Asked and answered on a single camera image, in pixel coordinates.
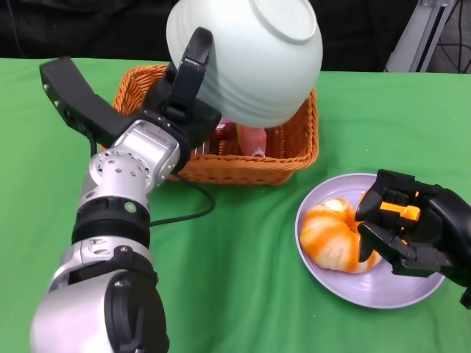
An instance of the orange wicker basket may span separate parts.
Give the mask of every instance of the orange wicker basket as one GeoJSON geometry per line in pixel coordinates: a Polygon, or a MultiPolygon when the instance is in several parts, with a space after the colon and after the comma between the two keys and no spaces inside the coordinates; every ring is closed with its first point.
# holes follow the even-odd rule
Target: orange wicker basket
{"type": "MultiPolygon", "coordinates": [[[[150,86],[166,65],[142,65],[126,72],[113,107],[125,116],[140,109],[150,86]]],[[[242,156],[237,138],[219,144],[219,155],[192,155],[180,175],[194,182],[239,185],[281,185],[309,167],[319,153],[316,92],[287,123],[266,129],[266,157],[242,156]]]]}

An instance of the white bowl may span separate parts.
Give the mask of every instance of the white bowl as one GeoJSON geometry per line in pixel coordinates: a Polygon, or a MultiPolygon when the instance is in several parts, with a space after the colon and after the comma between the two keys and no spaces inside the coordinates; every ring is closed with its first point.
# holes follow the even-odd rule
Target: white bowl
{"type": "Polygon", "coordinates": [[[281,125],[314,87],[322,38],[308,0],[180,0],[166,30],[175,65],[198,27],[214,39],[199,97],[230,120],[281,125]]]}

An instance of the lavender plate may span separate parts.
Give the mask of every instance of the lavender plate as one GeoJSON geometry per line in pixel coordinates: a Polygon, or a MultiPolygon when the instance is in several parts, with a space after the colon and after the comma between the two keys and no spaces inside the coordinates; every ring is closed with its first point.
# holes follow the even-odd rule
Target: lavender plate
{"type": "Polygon", "coordinates": [[[326,270],[314,264],[301,248],[299,236],[306,212],[313,206],[335,197],[342,197],[356,208],[362,193],[367,191],[374,174],[345,174],[315,187],[302,202],[296,217],[297,248],[302,261],[324,287],[337,296],[364,307],[394,309],[415,304],[430,296],[445,279],[441,274],[428,278],[395,276],[392,267],[381,260],[373,269],[362,274],[346,274],[326,270]]]}

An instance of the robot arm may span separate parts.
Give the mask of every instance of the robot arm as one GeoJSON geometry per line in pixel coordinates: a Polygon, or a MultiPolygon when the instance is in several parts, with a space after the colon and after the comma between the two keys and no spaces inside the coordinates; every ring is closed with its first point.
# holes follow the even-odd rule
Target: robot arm
{"type": "Polygon", "coordinates": [[[380,170],[358,206],[360,261],[376,250],[393,274],[439,272],[465,287],[471,309],[471,207],[456,193],[413,176],[380,170]]]}
{"type": "Polygon", "coordinates": [[[129,118],[97,96],[70,59],[40,67],[43,88],[69,127],[106,150],[90,161],[72,245],[32,322],[33,353],[164,353],[147,195],[181,170],[221,114],[196,94],[212,35],[197,29],[178,70],[170,65],[129,118]]]}

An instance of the green table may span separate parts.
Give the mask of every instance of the green table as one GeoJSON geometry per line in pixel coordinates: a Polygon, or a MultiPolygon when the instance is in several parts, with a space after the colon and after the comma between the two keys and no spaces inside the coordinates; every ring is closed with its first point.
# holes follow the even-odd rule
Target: green table
{"type": "MultiPolygon", "coordinates": [[[[2,352],[29,352],[30,321],[70,245],[89,158],[86,139],[44,95],[39,62],[0,60],[2,352]]],[[[140,64],[76,63],[108,101],[121,75],[140,64]]],[[[445,281],[429,299],[400,310],[357,307],[305,268],[294,219],[323,180],[379,168],[442,184],[471,202],[471,77],[322,73],[317,88],[321,149],[313,167],[282,187],[209,185],[214,213],[152,230],[171,352],[470,352],[461,288],[445,281]]],[[[154,218],[207,205],[175,183],[155,190],[150,203],[154,218]]]]}

